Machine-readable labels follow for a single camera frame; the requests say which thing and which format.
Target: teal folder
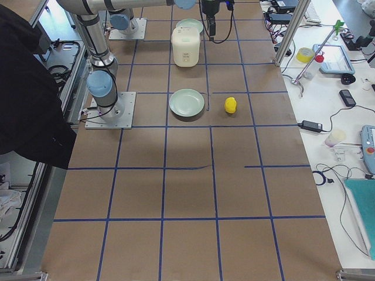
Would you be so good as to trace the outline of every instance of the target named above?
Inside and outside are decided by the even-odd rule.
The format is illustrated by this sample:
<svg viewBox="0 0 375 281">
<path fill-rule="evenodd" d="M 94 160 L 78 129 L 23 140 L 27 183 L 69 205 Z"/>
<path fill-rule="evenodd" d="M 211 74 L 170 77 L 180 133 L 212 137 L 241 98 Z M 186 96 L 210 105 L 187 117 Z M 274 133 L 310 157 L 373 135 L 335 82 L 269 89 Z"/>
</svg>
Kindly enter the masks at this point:
<svg viewBox="0 0 375 281">
<path fill-rule="evenodd" d="M 375 260 L 375 180 L 345 180 L 352 191 L 361 215 L 371 248 L 370 256 Z"/>
</svg>

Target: tablet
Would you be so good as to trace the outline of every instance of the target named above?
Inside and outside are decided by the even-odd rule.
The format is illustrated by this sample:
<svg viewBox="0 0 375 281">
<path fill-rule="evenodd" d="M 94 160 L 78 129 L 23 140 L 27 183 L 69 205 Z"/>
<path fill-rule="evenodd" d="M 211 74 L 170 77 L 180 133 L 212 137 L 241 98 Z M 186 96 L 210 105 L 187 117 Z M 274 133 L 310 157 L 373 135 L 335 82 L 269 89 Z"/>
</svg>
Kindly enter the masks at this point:
<svg viewBox="0 0 375 281">
<path fill-rule="evenodd" d="M 313 50 L 316 52 L 319 47 L 319 44 L 315 44 Z M 325 74 L 355 73 L 353 65 L 343 46 L 324 45 L 322 52 L 324 52 L 324 62 L 321 66 L 321 72 Z"/>
</svg>

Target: metal mounting plate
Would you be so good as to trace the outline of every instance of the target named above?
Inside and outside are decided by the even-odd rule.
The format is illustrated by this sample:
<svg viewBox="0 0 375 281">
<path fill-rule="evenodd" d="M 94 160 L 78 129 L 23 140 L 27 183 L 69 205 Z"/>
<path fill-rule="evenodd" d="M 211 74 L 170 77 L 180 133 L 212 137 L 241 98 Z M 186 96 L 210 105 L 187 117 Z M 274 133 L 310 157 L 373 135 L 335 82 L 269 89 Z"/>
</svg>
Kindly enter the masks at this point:
<svg viewBox="0 0 375 281">
<path fill-rule="evenodd" d="M 124 113 L 117 119 L 117 122 L 114 123 L 106 123 L 102 117 L 97 117 L 95 119 L 86 120 L 85 128 L 86 129 L 131 129 L 132 122 L 133 122 L 133 114 L 134 114 L 134 105 L 135 105 L 135 92 L 119 92 L 118 99 L 122 101 L 125 105 Z M 91 101 L 91 107 L 96 107 L 97 104 L 93 99 Z M 91 118 L 98 116 L 98 112 L 96 110 L 92 110 L 88 113 L 86 118 Z"/>
<path fill-rule="evenodd" d="M 144 40 L 145 39 L 145 34 L 146 34 L 146 24 L 147 24 L 147 19 L 135 19 L 138 22 L 138 30 L 137 32 L 130 34 L 130 35 L 125 35 L 122 34 L 120 31 L 117 29 L 114 29 L 110 33 L 110 40 L 113 41 L 126 41 L 126 40 Z"/>
</svg>

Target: white cup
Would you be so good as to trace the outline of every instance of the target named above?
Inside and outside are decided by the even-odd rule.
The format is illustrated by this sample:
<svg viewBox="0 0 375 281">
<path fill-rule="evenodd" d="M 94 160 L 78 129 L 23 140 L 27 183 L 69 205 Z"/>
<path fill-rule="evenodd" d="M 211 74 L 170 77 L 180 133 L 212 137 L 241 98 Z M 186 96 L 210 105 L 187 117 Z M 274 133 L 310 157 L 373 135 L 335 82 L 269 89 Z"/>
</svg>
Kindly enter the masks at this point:
<svg viewBox="0 0 375 281">
<path fill-rule="evenodd" d="M 331 133 L 329 134 L 328 138 L 326 138 L 324 143 L 331 148 L 332 146 L 337 145 L 339 142 L 342 142 L 345 139 L 346 134 L 343 130 L 332 129 Z"/>
</svg>

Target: red cap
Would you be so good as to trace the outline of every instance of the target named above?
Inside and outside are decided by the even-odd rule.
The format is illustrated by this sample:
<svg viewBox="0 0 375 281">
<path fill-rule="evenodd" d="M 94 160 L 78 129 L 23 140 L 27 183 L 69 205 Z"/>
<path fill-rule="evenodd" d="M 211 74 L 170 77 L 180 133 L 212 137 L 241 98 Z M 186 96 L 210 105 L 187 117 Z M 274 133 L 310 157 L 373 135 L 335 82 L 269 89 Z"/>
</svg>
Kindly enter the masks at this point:
<svg viewBox="0 0 375 281">
<path fill-rule="evenodd" d="M 319 54 L 315 57 L 316 62 L 322 63 L 324 61 L 323 55 Z"/>
</svg>

